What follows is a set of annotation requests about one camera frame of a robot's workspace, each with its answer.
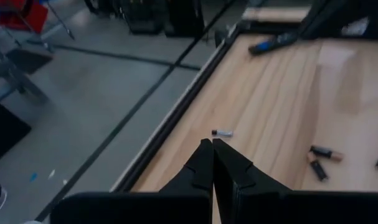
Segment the wooden table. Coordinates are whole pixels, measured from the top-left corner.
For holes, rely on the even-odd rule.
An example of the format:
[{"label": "wooden table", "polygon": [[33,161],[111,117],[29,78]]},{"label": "wooden table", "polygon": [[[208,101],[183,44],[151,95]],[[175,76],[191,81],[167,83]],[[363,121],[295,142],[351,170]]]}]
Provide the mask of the wooden table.
[{"label": "wooden table", "polygon": [[[278,10],[251,13],[256,19],[272,15],[273,21],[295,22],[307,9],[284,11],[280,19]],[[225,141],[291,189],[378,191],[374,169],[378,159],[378,42],[324,39],[252,57],[248,46],[265,38],[257,34],[236,38],[132,191],[159,190],[177,174],[201,139],[212,138],[212,129],[234,131]],[[330,176],[326,183],[317,180],[306,161],[312,144],[345,155],[340,163],[320,159]]]}]

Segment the gray floor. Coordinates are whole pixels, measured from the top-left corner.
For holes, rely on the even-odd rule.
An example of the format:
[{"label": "gray floor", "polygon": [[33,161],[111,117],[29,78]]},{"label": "gray floor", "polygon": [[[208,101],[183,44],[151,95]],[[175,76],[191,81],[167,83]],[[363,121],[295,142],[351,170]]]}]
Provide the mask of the gray floor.
[{"label": "gray floor", "polygon": [[[76,41],[60,28],[52,30],[47,38],[51,44],[64,49],[57,49],[53,61],[31,79],[47,94],[49,101],[38,103],[13,93],[2,102],[32,126],[32,131],[0,160],[0,183],[9,193],[0,211],[2,224],[22,223],[38,216],[64,186],[64,181],[69,181],[169,68],[105,57],[96,52],[174,63],[192,42],[192,39],[167,39],[164,35],[133,36],[124,22],[91,15],[81,1],[58,1],[55,4]],[[203,1],[206,22],[222,9],[223,3],[220,0]],[[244,1],[236,2],[212,29],[233,25],[244,8]],[[48,23],[54,24],[54,18],[50,17]],[[82,49],[95,53],[79,52]],[[200,67],[214,50],[213,39],[208,43],[200,41],[183,63]],[[175,68],[68,195],[108,191],[196,73],[195,70]],[[33,174],[37,174],[35,180],[31,180]]]}]

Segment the concrete floor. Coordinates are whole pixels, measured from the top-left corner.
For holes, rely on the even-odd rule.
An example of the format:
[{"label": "concrete floor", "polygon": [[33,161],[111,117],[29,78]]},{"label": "concrete floor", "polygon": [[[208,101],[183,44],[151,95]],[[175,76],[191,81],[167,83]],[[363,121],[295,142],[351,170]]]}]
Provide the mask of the concrete floor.
[{"label": "concrete floor", "polygon": [[[63,182],[99,150],[99,157],[67,195],[109,191],[197,73],[177,67],[166,75],[168,64],[178,59],[192,39],[133,36],[123,21],[100,19],[82,2],[59,1],[63,1],[60,6],[74,5],[62,14],[73,15],[64,17],[76,41],[63,29],[53,30],[47,38],[57,47],[54,59],[31,79],[49,101],[36,103],[13,93],[2,102],[32,131],[0,160],[0,183],[8,191],[0,224],[35,219],[62,190]],[[210,22],[223,4],[203,1],[205,20]],[[245,1],[237,1],[213,29],[233,25],[244,8]],[[199,42],[182,63],[201,67],[214,50],[212,39]],[[163,64],[127,60],[124,55]],[[33,174],[37,178],[30,181]]]}]

